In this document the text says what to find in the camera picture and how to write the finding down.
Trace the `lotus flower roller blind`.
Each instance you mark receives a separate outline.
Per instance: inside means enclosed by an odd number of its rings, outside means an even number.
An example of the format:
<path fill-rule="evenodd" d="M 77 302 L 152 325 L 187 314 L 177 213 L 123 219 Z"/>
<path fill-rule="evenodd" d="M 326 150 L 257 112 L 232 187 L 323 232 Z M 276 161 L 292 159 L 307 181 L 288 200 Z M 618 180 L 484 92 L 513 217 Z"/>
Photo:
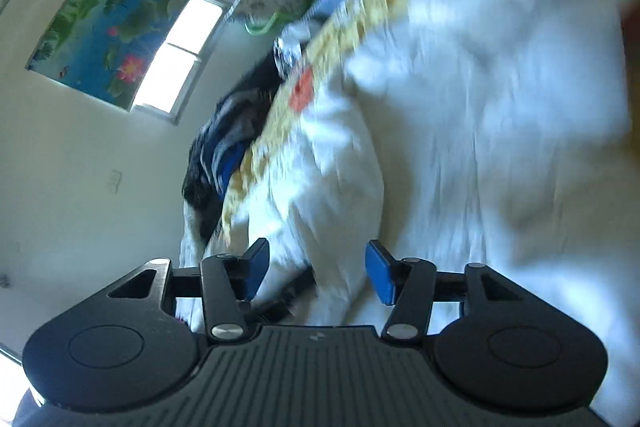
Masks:
<path fill-rule="evenodd" d="M 190 0 L 65 0 L 27 69 L 129 110 Z"/>

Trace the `window with grey frame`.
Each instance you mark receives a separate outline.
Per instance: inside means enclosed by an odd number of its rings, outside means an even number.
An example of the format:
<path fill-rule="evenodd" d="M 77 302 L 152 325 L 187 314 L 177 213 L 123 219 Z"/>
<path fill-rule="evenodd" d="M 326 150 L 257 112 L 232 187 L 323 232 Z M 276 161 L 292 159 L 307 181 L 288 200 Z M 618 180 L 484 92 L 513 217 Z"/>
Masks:
<path fill-rule="evenodd" d="M 156 52 L 134 98 L 134 109 L 176 121 L 198 73 L 207 47 L 224 21 L 228 5 L 189 0 Z"/>

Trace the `yellow cartoon bedspread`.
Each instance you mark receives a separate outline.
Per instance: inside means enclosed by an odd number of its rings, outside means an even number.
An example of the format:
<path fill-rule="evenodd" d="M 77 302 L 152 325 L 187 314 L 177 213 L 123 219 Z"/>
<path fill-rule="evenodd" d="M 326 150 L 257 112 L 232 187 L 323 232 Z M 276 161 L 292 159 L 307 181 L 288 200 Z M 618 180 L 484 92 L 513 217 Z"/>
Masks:
<path fill-rule="evenodd" d="M 245 199 L 298 125 L 305 96 L 314 95 L 367 34 L 404 15 L 408 1 L 343 0 L 311 39 L 303 52 L 302 64 L 294 67 L 274 97 L 262 133 L 245 153 L 239 169 L 232 174 L 221 213 L 220 235 L 226 245 L 232 244 L 232 236 L 240 227 L 239 213 Z"/>

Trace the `white puffer jacket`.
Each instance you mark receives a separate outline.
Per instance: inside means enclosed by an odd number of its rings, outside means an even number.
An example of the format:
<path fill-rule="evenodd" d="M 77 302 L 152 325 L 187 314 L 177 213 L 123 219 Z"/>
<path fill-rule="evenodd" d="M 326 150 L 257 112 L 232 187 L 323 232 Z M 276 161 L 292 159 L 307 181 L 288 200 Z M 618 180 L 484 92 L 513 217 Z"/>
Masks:
<path fill-rule="evenodd" d="M 380 326 L 364 248 L 444 271 L 485 263 L 608 350 L 593 408 L 639 418 L 639 159 L 629 143 L 634 0 L 409 0 L 306 95 L 226 245 L 184 214 L 179 263 L 268 239 L 262 285 L 317 287 L 299 323 Z"/>

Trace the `white wall switch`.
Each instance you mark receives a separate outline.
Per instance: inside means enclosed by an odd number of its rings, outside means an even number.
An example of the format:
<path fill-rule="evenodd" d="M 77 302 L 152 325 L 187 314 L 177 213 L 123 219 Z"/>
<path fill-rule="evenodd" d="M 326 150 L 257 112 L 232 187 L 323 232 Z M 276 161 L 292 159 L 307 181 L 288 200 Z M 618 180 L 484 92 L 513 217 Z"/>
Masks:
<path fill-rule="evenodd" d="M 117 170 L 112 170 L 108 175 L 107 190 L 111 194 L 117 194 L 121 183 L 122 183 L 122 173 Z"/>

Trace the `dark striped clothes pile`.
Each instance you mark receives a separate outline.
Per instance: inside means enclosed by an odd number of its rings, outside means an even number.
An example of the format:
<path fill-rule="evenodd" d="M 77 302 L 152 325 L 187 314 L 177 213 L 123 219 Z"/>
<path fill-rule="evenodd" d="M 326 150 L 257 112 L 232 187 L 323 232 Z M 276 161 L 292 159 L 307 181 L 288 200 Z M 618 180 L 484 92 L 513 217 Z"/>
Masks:
<path fill-rule="evenodd" d="M 182 196 L 195 215 L 195 236 L 207 243 L 222 213 L 232 173 L 262 133 L 283 78 L 268 52 L 217 103 L 190 146 Z"/>

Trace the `black white plastic bag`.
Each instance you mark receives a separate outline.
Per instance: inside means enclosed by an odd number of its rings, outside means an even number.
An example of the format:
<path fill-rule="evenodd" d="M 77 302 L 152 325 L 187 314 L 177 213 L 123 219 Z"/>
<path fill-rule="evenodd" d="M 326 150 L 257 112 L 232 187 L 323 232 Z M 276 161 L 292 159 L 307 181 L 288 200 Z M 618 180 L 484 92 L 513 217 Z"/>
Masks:
<path fill-rule="evenodd" d="M 274 64 L 282 80 L 288 79 L 313 36 L 314 28 L 307 22 L 289 23 L 283 27 L 272 47 Z"/>

